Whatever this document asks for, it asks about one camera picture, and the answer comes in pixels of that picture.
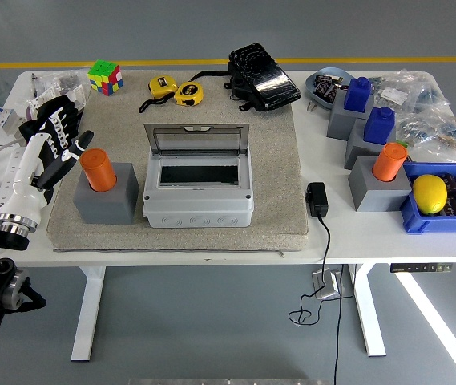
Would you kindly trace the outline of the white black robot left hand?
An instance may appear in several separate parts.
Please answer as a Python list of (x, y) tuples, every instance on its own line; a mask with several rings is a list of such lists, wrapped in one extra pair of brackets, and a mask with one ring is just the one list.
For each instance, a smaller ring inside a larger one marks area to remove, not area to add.
[(68, 96), (45, 102), (37, 117), (19, 128), (26, 149), (12, 182), (11, 194), (0, 208), (0, 221), (19, 217), (40, 222), (52, 188), (74, 167), (94, 133), (79, 134), (81, 113)]

